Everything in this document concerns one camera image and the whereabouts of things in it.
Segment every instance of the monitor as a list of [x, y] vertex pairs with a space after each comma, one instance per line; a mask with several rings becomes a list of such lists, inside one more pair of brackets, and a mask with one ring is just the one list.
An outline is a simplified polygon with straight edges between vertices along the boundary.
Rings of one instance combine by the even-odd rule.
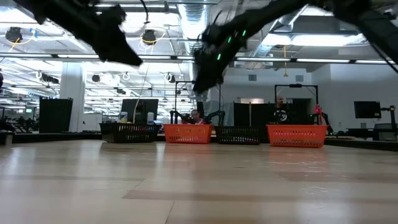
[[355, 118], [381, 118], [381, 107], [378, 101], [355, 101]]
[[[125, 99], [122, 102], [122, 112], [127, 112], [127, 120], [132, 122], [134, 120], [134, 108], [136, 107], [137, 99]], [[140, 99], [136, 109], [136, 124], [146, 124], [148, 112], [153, 112], [154, 120], [157, 119], [158, 99]]]

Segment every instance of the plastic basket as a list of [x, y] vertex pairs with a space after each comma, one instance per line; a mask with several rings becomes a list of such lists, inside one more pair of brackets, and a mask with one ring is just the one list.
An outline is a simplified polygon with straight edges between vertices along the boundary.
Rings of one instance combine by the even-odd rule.
[[211, 138], [211, 125], [165, 124], [164, 134], [168, 143], [208, 144]]
[[325, 125], [267, 125], [271, 146], [322, 147]]
[[149, 124], [102, 123], [102, 139], [113, 143], [140, 143], [156, 140], [159, 126]]
[[258, 145], [261, 142], [262, 128], [250, 127], [216, 127], [219, 144]]

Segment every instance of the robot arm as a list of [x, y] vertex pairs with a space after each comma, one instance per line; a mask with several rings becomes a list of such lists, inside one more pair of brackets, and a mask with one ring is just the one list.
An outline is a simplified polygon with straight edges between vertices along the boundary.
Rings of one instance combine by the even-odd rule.
[[186, 123], [195, 124], [195, 121], [189, 116], [189, 114], [182, 115], [178, 111], [170, 111], [170, 124], [177, 124], [178, 117]]
[[14, 0], [34, 14], [39, 24], [48, 18], [77, 39], [91, 45], [102, 61], [138, 66], [142, 60], [130, 48], [119, 28], [126, 13], [115, 5], [97, 15], [99, 0]]
[[223, 70], [246, 41], [262, 27], [279, 17], [294, 12], [306, 4], [323, 7], [325, 2], [333, 3], [331, 9], [336, 18], [356, 25], [370, 43], [378, 46], [398, 63], [398, 27], [386, 17], [371, 9], [370, 0], [278, 0], [260, 9], [248, 10], [232, 21], [218, 26], [212, 24], [202, 34], [204, 47], [194, 52], [199, 66], [198, 77], [193, 90], [203, 93], [223, 82]]
[[225, 118], [225, 112], [224, 111], [215, 111], [210, 113], [209, 115], [205, 116], [205, 123], [206, 124], [211, 124], [211, 119], [215, 116], [218, 116], [218, 126], [223, 126], [224, 125], [224, 118]]

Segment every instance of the man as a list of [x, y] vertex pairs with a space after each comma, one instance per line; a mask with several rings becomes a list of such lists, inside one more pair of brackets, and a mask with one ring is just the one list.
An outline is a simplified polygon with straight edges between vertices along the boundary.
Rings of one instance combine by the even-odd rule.
[[283, 96], [278, 95], [276, 97], [276, 107], [274, 111], [274, 123], [277, 124], [287, 124], [287, 108], [284, 105]]
[[191, 116], [192, 116], [195, 124], [205, 124], [205, 121], [200, 118], [200, 113], [198, 110], [193, 110], [191, 112]]
[[3, 80], [4, 80], [4, 77], [2, 76], [2, 73], [1, 73], [1, 68], [0, 68], [0, 93], [1, 93], [1, 87], [2, 87], [2, 82], [3, 82]]

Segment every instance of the black basket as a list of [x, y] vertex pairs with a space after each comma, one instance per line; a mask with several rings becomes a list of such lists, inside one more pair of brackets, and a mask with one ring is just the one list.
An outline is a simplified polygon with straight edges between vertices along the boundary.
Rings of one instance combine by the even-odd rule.
[[113, 143], [156, 141], [160, 126], [149, 124], [102, 123], [102, 140]]
[[259, 145], [263, 128], [215, 127], [219, 144]]

